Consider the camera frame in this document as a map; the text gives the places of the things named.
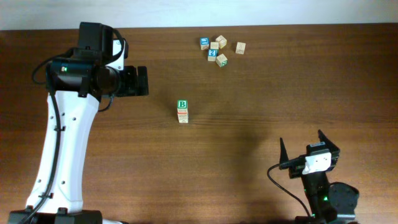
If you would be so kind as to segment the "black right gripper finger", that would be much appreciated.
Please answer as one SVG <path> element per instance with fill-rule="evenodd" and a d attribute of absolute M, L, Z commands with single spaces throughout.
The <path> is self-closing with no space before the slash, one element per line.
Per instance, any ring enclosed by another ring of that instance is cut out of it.
<path fill-rule="evenodd" d="M 318 130 L 318 138 L 321 142 L 325 143 L 330 152 L 339 152 L 339 148 L 332 143 L 320 129 Z"/>
<path fill-rule="evenodd" d="M 289 157 L 287 155 L 287 150 L 285 148 L 284 140 L 279 138 L 280 142 L 280 157 L 279 157 L 279 169 L 286 169 L 289 164 Z"/>

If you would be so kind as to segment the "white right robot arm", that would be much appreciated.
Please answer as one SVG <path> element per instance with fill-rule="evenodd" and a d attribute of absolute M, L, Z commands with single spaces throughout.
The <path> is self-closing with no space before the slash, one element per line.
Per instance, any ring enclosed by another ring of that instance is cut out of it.
<path fill-rule="evenodd" d="M 355 220 L 359 190 L 342 182 L 329 182 L 326 175 L 338 162 L 340 149 L 322 131 L 319 142 L 309 144 L 306 153 L 289 159 L 280 139 L 279 169 L 287 169 L 289 178 L 300 178 L 309 203 L 307 216 L 295 217 L 295 223 L 351 223 Z"/>

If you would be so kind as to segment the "wooden block with animal drawing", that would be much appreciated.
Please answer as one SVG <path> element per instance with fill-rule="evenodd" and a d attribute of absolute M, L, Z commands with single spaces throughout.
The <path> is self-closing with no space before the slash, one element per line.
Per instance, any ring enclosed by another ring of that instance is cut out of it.
<path fill-rule="evenodd" d="M 187 112 L 188 112 L 187 100 L 178 100 L 177 113 L 187 113 Z"/>

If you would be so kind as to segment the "wooden block red Q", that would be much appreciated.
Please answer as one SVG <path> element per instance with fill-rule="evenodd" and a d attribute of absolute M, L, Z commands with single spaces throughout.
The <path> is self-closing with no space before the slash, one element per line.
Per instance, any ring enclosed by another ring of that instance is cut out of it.
<path fill-rule="evenodd" d="M 179 123 L 188 123 L 189 114 L 188 113 L 177 113 L 177 118 Z"/>

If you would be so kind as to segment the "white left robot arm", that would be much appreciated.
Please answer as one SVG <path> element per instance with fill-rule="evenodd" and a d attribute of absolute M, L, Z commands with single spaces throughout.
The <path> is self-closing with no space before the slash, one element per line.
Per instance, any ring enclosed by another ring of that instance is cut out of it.
<path fill-rule="evenodd" d="M 48 120 L 34 187 L 9 223 L 104 223 L 83 208 L 82 180 L 90 129 L 102 98 L 146 96 L 145 66 L 126 66 L 128 43 L 118 30 L 82 22 L 78 45 L 45 60 Z"/>

